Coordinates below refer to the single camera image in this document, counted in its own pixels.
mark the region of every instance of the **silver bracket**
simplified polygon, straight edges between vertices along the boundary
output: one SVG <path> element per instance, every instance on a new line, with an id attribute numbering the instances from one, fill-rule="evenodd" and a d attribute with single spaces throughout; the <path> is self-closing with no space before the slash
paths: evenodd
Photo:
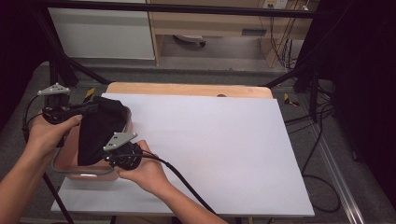
<path id="1" fill-rule="evenodd" d="M 110 141 L 103 147 L 104 151 L 111 151 L 123 146 L 125 143 L 137 137 L 137 133 L 114 133 Z"/>
<path id="2" fill-rule="evenodd" d="M 55 85 L 52 85 L 42 91 L 38 91 L 37 95 L 53 95 L 53 94 L 61 94 L 61 93 L 70 93 L 70 89 L 66 88 L 62 85 L 59 85 L 59 83 L 55 83 Z"/>

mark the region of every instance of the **floor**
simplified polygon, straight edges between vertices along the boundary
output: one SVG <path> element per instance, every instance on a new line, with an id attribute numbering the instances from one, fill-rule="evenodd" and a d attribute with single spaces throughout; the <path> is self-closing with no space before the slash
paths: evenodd
<path id="1" fill-rule="evenodd" d="M 225 84 L 225 85 L 249 85 L 258 86 L 275 77 L 285 74 L 285 69 L 280 64 L 274 69 L 266 66 L 260 42 L 257 37 L 205 37 L 206 46 L 186 43 L 172 36 L 165 38 L 162 61 L 159 65 L 153 62 L 114 62 L 114 61 L 85 61 L 92 70 L 103 77 L 117 81 L 136 82 L 173 82 L 173 83 L 199 83 L 199 84 Z M 299 47 L 294 46 L 293 54 L 298 54 Z M 10 122 L 0 132 L 0 149 L 4 158 L 9 158 L 7 163 L 1 163 L 1 176 L 9 170 L 13 162 L 18 158 L 23 144 L 21 132 L 15 129 L 20 122 L 20 115 L 24 105 L 32 94 L 37 90 L 46 88 L 48 68 L 39 67 L 32 79 L 25 96 L 21 100 Z M 72 91 L 72 103 L 79 102 L 86 91 L 94 84 L 89 78 L 78 75 L 81 79 L 78 88 Z M 296 94 L 292 90 L 294 80 L 288 80 L 272 89 L 274 97 L 279 102 L 279 107 L 284 120 L 299 118 L 306 114 L 304 105 L 308 94 Z M 99 86 L 96 94 L 103 92 L 106 87 Z M 293 104 L 285 104 L 285 93 Z M 329 98 L 326 95 L 319 96 L 320 103 L 326 103 Z M 35 105 L 32 110 L 38 110 L 42 105 Z M 311 148 L 317 139 L 318 129 L 315 126 L 307 126 L 310 121 L 296 123 L 287 127 L 290 133 L 290 142 L 298 164 L 302 167 L 311 152 Z M 318 150 L 315 151 L 306 171 L 311 175 L 317 175 L 324 180 L 333 183 L 331 172 L 323 157 L 322 148 L 327 147 L 332 152 L 334 160 L 348 185 L 352 198 L 355 200 L 362 214 L 364 223 L 396 223 L 396 212 L 389 205 L 389 201 L 376 184 L 370 170 L 364 163 L 352 160 L 352 152 L 342 130 L 342 126 L 335 117 L 329 116 L 323 120 L 323 139 Z M 56 186 L 62 184 L 63 177 L 48 170 L 49 175 Z M 319 207 L 332 209 L 337 200 L 332 189 L 322 182 L 307 178 L 305 180 L 307 190 L 312 203 Z M 50 206 L 53 200 L 44 185 L 35 196 L 24 214 L 26 218 L 50 218 L 62 220 L 62 215 L 52 214 Z M 316 215 L 307 218 L 276 218 L 276 223 L 361 223 L 353 222 L 348 218 L 344 207 L 328 213 L 315 209 Z M 73 214 L 75 220 L 80 221 L 109 221 L 109 217 L 97 217 Z M 254 223 L 267 223 L 269 218 L 254 218 Z"/>

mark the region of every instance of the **human hand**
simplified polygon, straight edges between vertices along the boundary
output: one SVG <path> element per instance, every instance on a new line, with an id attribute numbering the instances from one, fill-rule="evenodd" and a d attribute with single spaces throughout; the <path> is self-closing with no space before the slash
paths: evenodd
<path id="1" fill-rule="evenodd" d="M 141 140 L 137 144 L 142 150 L 151 152 L 145 140 Z M 143 158 L 139 166 L 131 171 L 123 170 L 120 167 L 115 167 L 115 170 L 121 178 L 134 181 L 140 188 L 154 195 L 158 193 L 158 190 L 170 185 L 161 163 L 153 159 Z"/>
<path id="2" fill-rule="evenodd" d="M 82 120 L 81 115 L 76 115 L 60 124 L 50 124 L 43 116 L 37 116 L 32 122 L 29 141 L 25 151 L 41 159 L 46 158 L 54 151 L 61 138 Z"/>

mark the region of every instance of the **forearm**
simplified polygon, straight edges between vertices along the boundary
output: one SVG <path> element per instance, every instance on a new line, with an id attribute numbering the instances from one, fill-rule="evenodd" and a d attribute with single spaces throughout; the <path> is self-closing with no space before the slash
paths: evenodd
<path id="1" fill-rule="evenodd" d="M 0 223 L 18 223 L 49 162 L 26 151 L 21 155 L 0 183 Z"/>
<path id="2" fill-rule="evenodd" d="M 184 224 L 226 223 L 170 184 L 154 195 L 161 199 Z"/>

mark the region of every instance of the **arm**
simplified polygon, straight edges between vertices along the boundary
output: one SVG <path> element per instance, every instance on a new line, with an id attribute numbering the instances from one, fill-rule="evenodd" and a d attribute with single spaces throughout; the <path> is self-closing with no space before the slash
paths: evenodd
<path id="1" fill-rule="evenodd" d="M 18 223 L 49 165 L 62 136 L 79 125 L 82 116 L 52 125 L 35 118 L 29 141 L 14 167 L 0 183 L 0 223 Z"/>
<path id="2" fill-rule="evenodd" d="M 143 150 L 149 151 L 145 141 L 137 144 Z M 135 170 L 125 171 L 119 167 L 116 169 L 121 178 L 134 181 L 140 188 L 161 199 L 184 224 L 225 223 L 175 188 L 166 178 L 158 161 L 144 158 Z"/>

